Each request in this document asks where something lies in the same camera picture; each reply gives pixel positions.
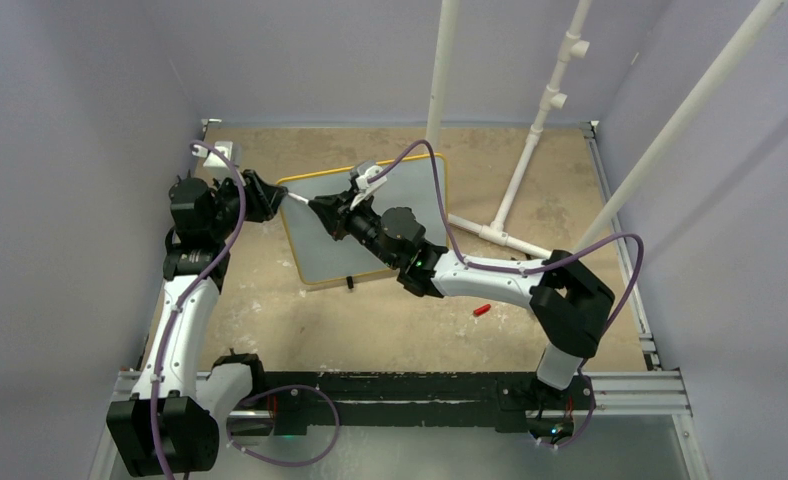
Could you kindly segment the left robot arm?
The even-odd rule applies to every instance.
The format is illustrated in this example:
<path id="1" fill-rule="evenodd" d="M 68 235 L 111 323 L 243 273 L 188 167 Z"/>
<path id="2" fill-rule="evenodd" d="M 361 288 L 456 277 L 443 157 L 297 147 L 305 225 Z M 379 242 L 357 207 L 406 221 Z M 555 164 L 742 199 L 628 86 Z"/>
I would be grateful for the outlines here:
<path id="1" fill-rule="evenodd" d="M 110 404 L 106 423 L 133 477 L 205 472 L 216 463 L 235 403 L 254 409 L 268 382 L 255 354 L 219 357 L 209 376 L 198 361 L 222 291 L 229 247 L 246 222 L 274 218 L 288 190 L 245 170 L 241 181 L 179 179 L 170 188 L 173 225 L 165 238 L 159 326 L 140 377 L 126 400 Z"/>

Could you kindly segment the yellow framed whiteboard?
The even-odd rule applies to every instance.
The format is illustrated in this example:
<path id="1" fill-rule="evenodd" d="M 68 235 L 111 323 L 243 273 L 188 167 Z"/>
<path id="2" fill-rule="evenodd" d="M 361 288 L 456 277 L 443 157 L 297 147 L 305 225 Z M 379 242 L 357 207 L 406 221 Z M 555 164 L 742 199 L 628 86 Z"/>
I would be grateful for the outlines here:
<path id="1" fill-rule="evenodd" d="M 346 190 L 350 186 L 350 170 L 350 167 L 341 167 L 294 175 L 277 183 L 293 195 L 312 199 Z M 387 183 L 374 194 L 373 209 L 381 214 L 391 207 L 411 208 L 417 221 L 426 227 L 426 238 L 430 242 L 447 242 L 428 154 L 408 156 L 387 174 Z M 354 238 L 333 240 L 306 204 L 289 197 L 281 203 L 280 215 L 303 283 L 315 285 L 388 271 Z"/>

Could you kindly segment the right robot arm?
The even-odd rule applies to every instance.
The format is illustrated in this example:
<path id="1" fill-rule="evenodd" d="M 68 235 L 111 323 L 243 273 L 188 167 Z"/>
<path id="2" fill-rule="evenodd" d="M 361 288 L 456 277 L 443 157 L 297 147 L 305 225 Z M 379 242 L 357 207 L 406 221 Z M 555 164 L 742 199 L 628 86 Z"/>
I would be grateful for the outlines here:
<path id="1" fill-rule="evenodd" d="M 595 356 L 615 295 L 578 258 L 553 251 L 545 261 L 501 261 L 457 255 L 425 237 L 408 207 L 376 213 L 344 191 L 311 199 L 309 208 L 335 240 L 355 239 L 411 294 L 475 297 L 515 305 L 533 314 L 548 343 L 531 381 L 534 399 L 554 407 L 566 399 L 585 360 Z"/>

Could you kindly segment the red whiteboard marker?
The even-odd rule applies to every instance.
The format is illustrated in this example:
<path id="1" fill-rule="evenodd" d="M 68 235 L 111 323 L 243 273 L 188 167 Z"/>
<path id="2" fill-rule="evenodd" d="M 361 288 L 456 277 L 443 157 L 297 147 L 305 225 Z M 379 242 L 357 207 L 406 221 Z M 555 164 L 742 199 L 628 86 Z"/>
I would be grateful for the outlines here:
<path id="1" fill-rule="evenodd" d="M 308 203 L 309 203 L 309 199 L 308 198 L 303 197 L 303 196 L 301 196 L 299 194 L 296 194 L 296 193 L 293 193 L 293 192 L 288 192 L 287 196 L 292 198 L 295 201 L 298 201 L 298 202 L 306 204 L 306 205 L 308 205 Z"/>

